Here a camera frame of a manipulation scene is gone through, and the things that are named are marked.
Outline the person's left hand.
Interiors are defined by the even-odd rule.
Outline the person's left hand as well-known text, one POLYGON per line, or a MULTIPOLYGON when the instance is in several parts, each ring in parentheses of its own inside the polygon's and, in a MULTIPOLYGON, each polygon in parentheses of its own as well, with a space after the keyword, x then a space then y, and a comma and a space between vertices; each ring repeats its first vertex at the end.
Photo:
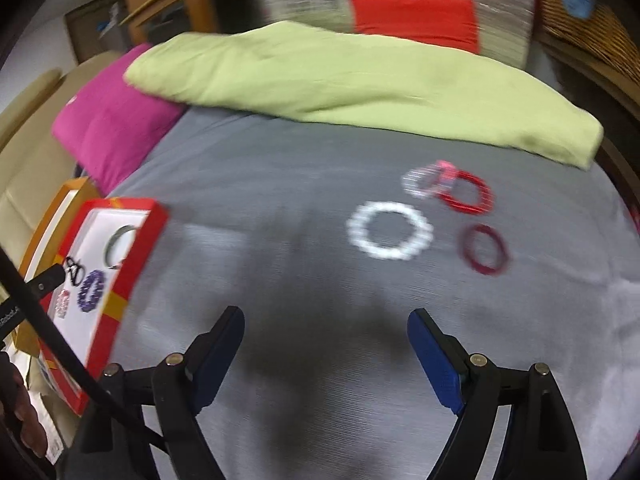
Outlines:
POLYGON ((1 415, 11 413, 10 428, 25 448, 39 458, 45 458, 48 439, 38 414, 32 405, 23 376, 10 361, 6 352, 1 352, 1 401, 8 400, 9 405, 1 404, 1 415))

